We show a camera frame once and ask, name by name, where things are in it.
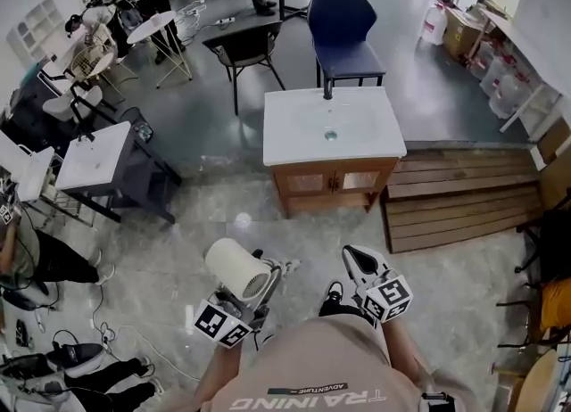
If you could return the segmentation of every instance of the cabinet door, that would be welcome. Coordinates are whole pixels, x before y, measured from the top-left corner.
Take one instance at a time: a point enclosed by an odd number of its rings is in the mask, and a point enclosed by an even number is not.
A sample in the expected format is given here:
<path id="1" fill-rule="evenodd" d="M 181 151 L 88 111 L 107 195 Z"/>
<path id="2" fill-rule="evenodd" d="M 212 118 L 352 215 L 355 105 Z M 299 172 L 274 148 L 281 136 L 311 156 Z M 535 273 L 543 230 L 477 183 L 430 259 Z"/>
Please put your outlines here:
<path id="1" fill-rule="evenodd" d="M 355 160 L 338 164 L 334 192 L 341 194 L 380 193 L 391 176 L 397 159 Z"/>
<path id="2" fill-rule="evenodd" d="M 273 170 L 279 194 L 288 196 L 312 196 L 333 192 L 335 170 L 323 164 L 291 165 Z"/>

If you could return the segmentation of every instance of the large plastic bottle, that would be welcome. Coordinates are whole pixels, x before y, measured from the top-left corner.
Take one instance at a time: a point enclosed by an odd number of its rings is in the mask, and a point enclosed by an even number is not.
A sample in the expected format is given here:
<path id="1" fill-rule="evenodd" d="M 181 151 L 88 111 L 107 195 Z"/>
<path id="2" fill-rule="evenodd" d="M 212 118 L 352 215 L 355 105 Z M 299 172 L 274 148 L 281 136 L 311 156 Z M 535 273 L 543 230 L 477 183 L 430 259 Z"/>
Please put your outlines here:
<path id="1" fill-rule="evenodd" d="M 500 119 L 508 119 L 531 93 L 523 74 L 508 73 L 501 78 L 500 84 L 490 97 L 490 109 Z"/>
<path id="2" fill-rule="evenodd" d="M 495 57 L 495 50 L 492 43 L 489 41 L 482 41 L 478 53 L 474 57 L 470 65 L 470 72 L 479 80 L 482 80 L 485 74 L 490 69 L 493 57 Z"/>
<path id="3" fill-rule="evenodd" d="M 435 4 L 426 13 L 425 24 L 420 37 L 433 45 L 441 45 L 447 25 L 448 19 L 444 5 L 442 3 Z"/>
<path id="4" fill-rule="evenodd" d="M 485 94 L 492 96 L 496 90 L 498 84 L 500 84 L 500 79 L 508 74 L 509 70 L 513 67 L 515 59 L 511 55 L 496 55 L 490 69 L 485 73 L 480 87 L 484 90 Z"/>

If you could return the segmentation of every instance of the wooden stairs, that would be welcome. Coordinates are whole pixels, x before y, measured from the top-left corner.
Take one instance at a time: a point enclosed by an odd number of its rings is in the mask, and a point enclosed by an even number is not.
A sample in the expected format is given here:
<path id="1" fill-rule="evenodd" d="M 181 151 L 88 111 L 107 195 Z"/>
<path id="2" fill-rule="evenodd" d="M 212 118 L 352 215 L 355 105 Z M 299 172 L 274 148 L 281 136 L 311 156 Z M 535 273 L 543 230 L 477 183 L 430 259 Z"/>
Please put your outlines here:
<path id="1" fill-rule="evenodd" d="M 388 249 L 456 243 L 538 218 L 538 180 L 527 150 L 410 152 L 382 200 Z"/>

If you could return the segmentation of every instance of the orange cloth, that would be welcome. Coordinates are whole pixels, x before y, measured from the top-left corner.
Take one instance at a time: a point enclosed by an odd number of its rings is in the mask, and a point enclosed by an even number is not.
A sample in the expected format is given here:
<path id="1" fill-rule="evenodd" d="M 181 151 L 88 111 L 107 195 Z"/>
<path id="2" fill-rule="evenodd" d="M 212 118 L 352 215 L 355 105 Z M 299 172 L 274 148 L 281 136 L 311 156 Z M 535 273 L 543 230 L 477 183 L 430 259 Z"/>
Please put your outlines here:
<path id="1" fill-rule="evenodd" d="M 542 290 L 542 332 L 571 325 L 571 277 L 549 282 Z"/>

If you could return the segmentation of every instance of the blue chair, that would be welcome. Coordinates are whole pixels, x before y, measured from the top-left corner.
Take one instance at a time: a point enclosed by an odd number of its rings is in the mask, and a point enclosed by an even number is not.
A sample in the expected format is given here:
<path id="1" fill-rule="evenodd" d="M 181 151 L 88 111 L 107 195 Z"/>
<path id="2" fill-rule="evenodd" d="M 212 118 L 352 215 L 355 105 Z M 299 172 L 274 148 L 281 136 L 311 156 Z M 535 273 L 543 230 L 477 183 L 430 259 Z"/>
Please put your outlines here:
<path id="1" fill-rule="evenodd" d="M 311 0 L 308 23 L 317 58 L 317 82 L 323 70 L 326 94 L 337 79 L 377 78 L 383 83 L 386 69 L 367 42 L 377 14 L 367 0 Z"/>

